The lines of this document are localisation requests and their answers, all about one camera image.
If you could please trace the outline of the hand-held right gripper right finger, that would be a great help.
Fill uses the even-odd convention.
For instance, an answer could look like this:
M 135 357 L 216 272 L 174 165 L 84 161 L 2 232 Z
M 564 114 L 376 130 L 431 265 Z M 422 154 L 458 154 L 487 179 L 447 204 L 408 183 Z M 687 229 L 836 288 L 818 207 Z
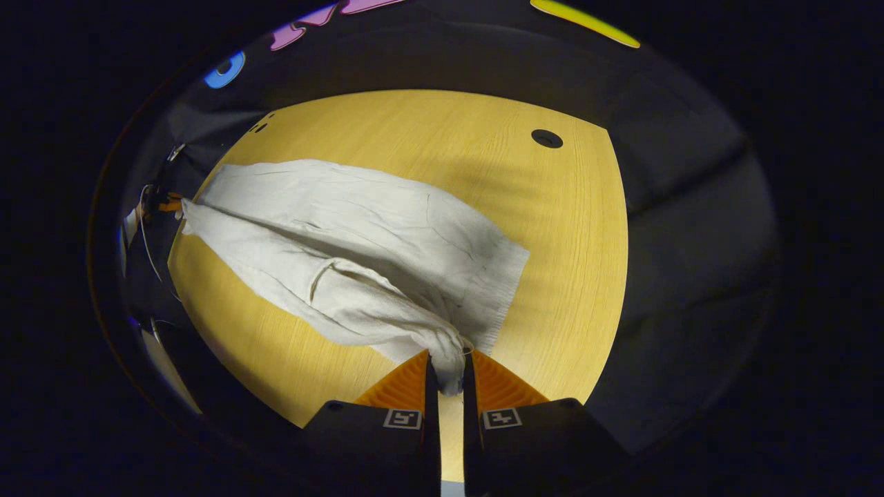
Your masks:
M 574 398 L 550 400 L 478 350 L 463 380 L 468 496 L 581 496 L 631 455 Z

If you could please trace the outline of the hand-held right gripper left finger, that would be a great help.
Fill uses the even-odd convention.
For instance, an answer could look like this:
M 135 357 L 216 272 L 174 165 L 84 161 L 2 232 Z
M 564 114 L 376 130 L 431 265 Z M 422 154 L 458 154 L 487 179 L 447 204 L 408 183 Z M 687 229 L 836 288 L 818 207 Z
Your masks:
M 353 402 L 326 402 L 300 432 L 300 474 L 323 496 L 438 496 L 437 386 L 422 351 Z

